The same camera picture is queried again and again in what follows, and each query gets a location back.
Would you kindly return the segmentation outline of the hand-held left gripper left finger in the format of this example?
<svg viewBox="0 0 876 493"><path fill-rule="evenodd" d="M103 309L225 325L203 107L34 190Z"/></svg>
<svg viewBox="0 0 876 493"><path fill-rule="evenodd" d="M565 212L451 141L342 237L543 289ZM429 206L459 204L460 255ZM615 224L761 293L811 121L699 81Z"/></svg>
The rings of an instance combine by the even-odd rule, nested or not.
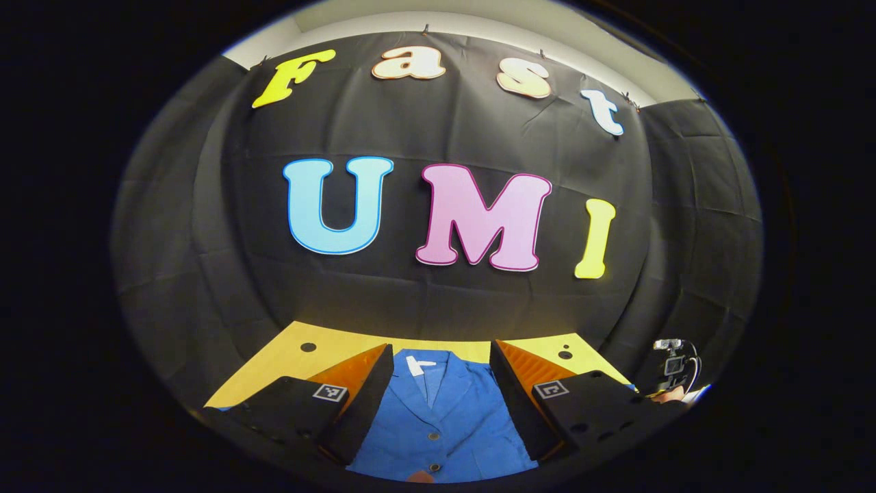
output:
<svg viewBox="0 0 876 493"><path fill-rule="evenodd" d="M379 344L308 379L279 377L226 412L226 425L260 455L283 465L350 465L394 372Z"/></svg>

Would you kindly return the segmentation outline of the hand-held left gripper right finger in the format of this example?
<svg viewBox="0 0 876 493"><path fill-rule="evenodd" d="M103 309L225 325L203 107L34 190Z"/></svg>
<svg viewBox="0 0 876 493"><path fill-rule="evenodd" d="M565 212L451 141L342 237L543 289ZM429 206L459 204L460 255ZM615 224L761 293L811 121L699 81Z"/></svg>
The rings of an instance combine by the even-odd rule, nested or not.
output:
<svg viewBox="0 0 876 493"><path fill-rule="evenodd" d="M601 369L575 374L494 340L490 367L517 433L534 461L607 461L688 411L655 403Z"/></svg>

